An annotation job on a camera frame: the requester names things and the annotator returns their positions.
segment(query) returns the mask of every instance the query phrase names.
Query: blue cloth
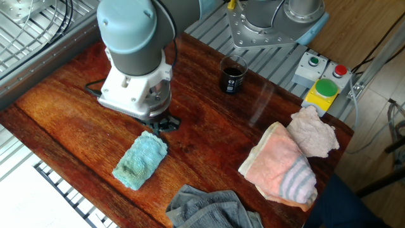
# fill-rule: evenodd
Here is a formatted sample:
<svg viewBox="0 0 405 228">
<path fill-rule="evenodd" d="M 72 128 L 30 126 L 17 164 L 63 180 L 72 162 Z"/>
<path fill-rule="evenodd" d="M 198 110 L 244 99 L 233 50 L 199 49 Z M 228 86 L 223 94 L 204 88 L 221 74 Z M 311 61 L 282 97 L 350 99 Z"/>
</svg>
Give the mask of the blue cloth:
<svg viewBox="0 0 405 228">
<path fill-rule="evenodd" d="M 124 154 L 113 175 L 125 187 L 138 190 L 167 154 L 167 145 L 155 135 L 144 131 Z"/>
<path fill-rule="evenodd" d="M 335 174 L 330 178 L 304 228 L 388 228 Z"/>
</svg>

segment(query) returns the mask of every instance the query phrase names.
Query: control panel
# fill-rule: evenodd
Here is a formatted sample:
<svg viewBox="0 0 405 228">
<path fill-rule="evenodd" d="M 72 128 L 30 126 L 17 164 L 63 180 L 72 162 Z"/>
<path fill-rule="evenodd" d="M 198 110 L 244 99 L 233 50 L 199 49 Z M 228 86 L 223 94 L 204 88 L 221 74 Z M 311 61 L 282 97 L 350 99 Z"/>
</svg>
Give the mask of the control panel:
<svg viewBox="0 0 405 228">
<path fill-rule="evenodd" d="M 340 94 L 352 78 L 352 72 L 348 71 L 344 65 L 338 65 L 331 61 L 323 73 L 322 78 L 335 82 Z"/>
<path fill-rule="evenodd" d="M 306 108 L 310 105 L 316 108 L 318 115 L 322 117 L 332 105 L 339 89 L 335 82 L 330 79 L 319 79 L 309 90 L 301 106 Z"/>
<path fill-rule="evenodd" d="M 312 88 L 314 83 L 322 76 L 326 67 L 327 60 L 325 58 L 305 52 L 292 81 L 304 87 Z"/>
</svg>

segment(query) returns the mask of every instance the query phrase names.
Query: wooden tabletop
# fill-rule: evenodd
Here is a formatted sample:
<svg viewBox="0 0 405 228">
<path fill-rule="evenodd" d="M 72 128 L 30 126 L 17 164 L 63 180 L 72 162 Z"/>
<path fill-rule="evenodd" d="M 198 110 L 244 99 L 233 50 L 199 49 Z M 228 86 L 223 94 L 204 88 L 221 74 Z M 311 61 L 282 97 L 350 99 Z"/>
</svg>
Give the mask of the wooden tabletop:
<svg viewBox="0 0 405 228">
<path fill-rule="evenodd" d="M 223 55 L 185 34 L 177 44 L 170 111 L 182 124 L 161 134 L 168 154 L 138 191 L 111 172 L 134 139 L 151 130 L 103 108 L 83 89 L 109 72 L 102 42 L 1 112 L 0 124 L 120 227 L 171 227 L 165 208 L 184 184 L 206 192 L 235 191 L 247 210 L 260 213 L 265 228 L 301 227 L 309 212 L 266 201 L 237 170 L 263 132 L 276 121 L 287 126 L 302 100 L 251 71 L 242 92 L 224 94 L 218 87 Z M 165 52 L 172 62 L 173 45 Z M 322 120 L 336 128 L 340 149 L 328 158 L 309 159 L 319 193 L 353 134 L 330 115 Z"/>
</svg>

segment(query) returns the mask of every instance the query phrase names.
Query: pink towel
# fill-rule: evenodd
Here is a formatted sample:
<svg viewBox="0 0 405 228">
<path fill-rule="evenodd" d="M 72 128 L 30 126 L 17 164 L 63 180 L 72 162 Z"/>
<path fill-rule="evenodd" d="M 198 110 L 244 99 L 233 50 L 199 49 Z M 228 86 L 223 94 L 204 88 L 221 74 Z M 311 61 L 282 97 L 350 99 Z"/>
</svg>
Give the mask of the pink towel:
<svg viewBox="0 0 405 228">
<path fill-rule="evenodd" d="M 268 200 L 309 209 L 318 193 L 308 160 L 285 127 L 276 122 L 253 147 L 239 172 Z"/>
</svg>

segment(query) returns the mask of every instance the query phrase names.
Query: gray towel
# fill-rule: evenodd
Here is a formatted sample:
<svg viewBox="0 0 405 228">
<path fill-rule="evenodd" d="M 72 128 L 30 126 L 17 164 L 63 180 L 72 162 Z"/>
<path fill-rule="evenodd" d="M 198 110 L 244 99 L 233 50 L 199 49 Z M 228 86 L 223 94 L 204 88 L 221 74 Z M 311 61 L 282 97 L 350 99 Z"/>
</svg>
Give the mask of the gray towel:
<svg viewBox="0 0 405 228">
<path fill-rule="evenodd" d="M 263 228 L 258 213 L 247 212 L 233 191 L 205 193 L 184 185 L 166 209 L 178 228 Z"/>
</svg>

